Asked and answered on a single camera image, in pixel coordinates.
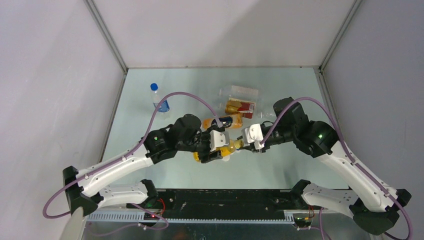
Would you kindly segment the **yellow cap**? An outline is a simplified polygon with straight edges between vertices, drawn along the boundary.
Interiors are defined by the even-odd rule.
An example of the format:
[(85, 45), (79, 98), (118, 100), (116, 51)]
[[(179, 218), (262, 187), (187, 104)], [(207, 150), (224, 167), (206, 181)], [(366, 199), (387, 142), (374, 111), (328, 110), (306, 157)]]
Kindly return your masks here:
[(234, 146), (236, 149), (241, 149), (244, 146), (244, 141), (242, 139), (237, 139), (234, 141)]

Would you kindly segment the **yellow label bottle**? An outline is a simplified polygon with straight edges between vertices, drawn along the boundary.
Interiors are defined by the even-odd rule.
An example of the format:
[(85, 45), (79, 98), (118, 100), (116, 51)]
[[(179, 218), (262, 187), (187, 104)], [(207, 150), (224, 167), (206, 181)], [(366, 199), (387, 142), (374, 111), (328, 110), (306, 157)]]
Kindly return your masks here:
[[(228, 146), (220, 147), (215, 152), (221, 152), (222, 158), (225, 157), (225, 156), (230, 156), (231, 154), (240, 150), (240, 149), (236, 149), (235, 146), (234, 146), (234, 141), (236, 141), (236, 140), (230, 139), (230, 143), (229, 143)], [(196, 162), (200, 163), (199, 154), (197, 152), (193, 153), (193, 158)]]

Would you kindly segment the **crushed blue label bottle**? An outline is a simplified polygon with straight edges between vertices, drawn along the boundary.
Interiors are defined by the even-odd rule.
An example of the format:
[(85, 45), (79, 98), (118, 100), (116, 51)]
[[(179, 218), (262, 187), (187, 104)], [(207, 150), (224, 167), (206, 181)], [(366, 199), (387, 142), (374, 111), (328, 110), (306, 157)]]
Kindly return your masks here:
[(163, 102), (161, 102), (163, 96), (161, 94), (161, 92), (159, 91), (159, 88), (157, 91), (152, 91), (151, 92), (151, 98), (152, 98), (152, 102), (154, 107), (158, 107), (158, 112), (160, 113), (167, 113), (170, 110), (170, 106), (167, 102), (167, 100), (164, 100)]

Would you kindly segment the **solid blue cap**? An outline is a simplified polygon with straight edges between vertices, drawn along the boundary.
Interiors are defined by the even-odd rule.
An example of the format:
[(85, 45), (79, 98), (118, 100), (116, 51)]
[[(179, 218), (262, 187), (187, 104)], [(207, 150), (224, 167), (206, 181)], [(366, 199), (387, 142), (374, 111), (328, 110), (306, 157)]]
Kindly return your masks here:
[(155, 92), (155, 91), (157, 91), (159, 89), (159, 87), (158, 87), (158, 85), (156, 83), (152, 83), (150, 85), (150, 89)]

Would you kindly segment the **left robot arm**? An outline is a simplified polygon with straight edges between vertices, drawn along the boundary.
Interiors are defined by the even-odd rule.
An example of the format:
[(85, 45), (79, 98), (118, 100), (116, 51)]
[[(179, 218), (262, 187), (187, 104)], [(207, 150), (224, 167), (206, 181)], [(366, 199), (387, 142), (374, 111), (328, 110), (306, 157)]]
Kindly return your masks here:
[(102, 207), (121, 204), (138, 204), (153, 208), (159, 194), (152, 180), (143, 179), (137, 184), (112, 187), (112, 182), (148, 168), (161, 161), (174, 158), (177, 152), (193, 153), (202, 164), (214, 160), (228, 161), (230, 155), (243, 147), (241, 139), (232, 140), (224, 127), (212, 125), (201, 130), (201, 121), (192, 114), (178, 118), (174, 124), (153, 130), (133, 149), (121, 156), (78, 170), (69, 166), (62, 171), (69, 210), (82, 208), (87, 216)]

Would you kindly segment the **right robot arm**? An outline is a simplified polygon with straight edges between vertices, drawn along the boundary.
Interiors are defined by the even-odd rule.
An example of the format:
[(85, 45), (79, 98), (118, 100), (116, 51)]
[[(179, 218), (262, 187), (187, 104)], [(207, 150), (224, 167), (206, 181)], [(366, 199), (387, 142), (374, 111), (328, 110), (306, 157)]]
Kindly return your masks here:
[(299, 151), (325, 164), (348, 185), (347, 190), (335, 190), (302, 179), (291, 189), (290, 201), (295, 208), (310, 205), (343, 214), (375, 236), (388, 235), (399, 217), (404, 216), (407, 239), (412, 238), (412, 222), (405, 210), (411, 194), (391, 187), (359, 160), (348, 148), (333, 118), (329, 122), (310, 120), (300, 98), (281, 99), (273, 109), (277, 118), (272, 125), (253, 124), (242, 130), (244, 148), (262, 153), (271, 146), (292, 142)]

